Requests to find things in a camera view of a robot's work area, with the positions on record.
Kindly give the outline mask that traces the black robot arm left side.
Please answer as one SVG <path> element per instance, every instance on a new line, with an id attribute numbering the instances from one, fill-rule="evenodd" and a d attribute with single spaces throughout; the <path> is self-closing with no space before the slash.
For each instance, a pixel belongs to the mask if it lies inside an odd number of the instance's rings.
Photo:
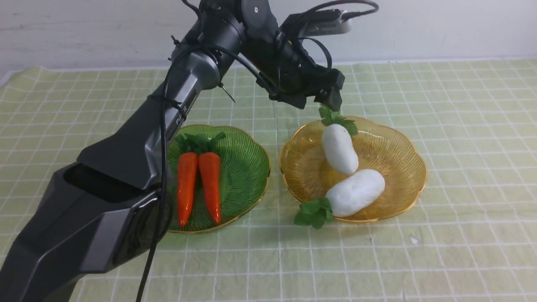
<path id="1" fill-rule="evenodd" d="M 110 137 L 85 147 L 52 174 L 37 211 L 12 243 L 1 269 L 2 302 L 67 302 L 79 279 L 107 273 L 149 251 L 169 225 L 167 148 L 200 92 L 222 82 L 234 61 L 270 99 L 303 109 L 308 97 L 339 110 L 343 74 L 316 64 L 301 45 L 310 25 L 355 16 L 330 10 L 342 0 L 290 15 L 282 26 L 266 0 L 202 0 L 198 19 L 174 40 L 162 84 Z"/>

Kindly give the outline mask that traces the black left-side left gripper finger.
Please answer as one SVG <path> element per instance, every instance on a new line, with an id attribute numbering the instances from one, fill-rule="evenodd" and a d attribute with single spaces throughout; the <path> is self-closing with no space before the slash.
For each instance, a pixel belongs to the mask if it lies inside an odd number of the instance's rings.
<path id="1" fill-rule="evenodd" d="M 314 102 L 326 106 L 331 111 L 339 112 L 342 105 L 341 90 L 337 87 L 321 89 L 315 94 Z"/>
<path id="2" fill-rule="evenodd" d="M 270 93 L 270 100 L 286 103 L 297 109 L 304 109 L 307 104 L 307 95 L 303 93 Z"/>

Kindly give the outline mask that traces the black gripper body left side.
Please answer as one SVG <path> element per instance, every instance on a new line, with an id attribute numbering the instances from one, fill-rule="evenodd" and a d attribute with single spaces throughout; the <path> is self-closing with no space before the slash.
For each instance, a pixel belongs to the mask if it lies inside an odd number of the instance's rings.
<path id="1" fill-rule="evenodd" d="M 242 55 L 254 67 L 256 83 L 270 93 L 303 93 L 315 97 L 321 89 L 343 88 L 341 71 L 316 64 L 299 45 L 285 41 L 278 28 L 245 26 Z"/>

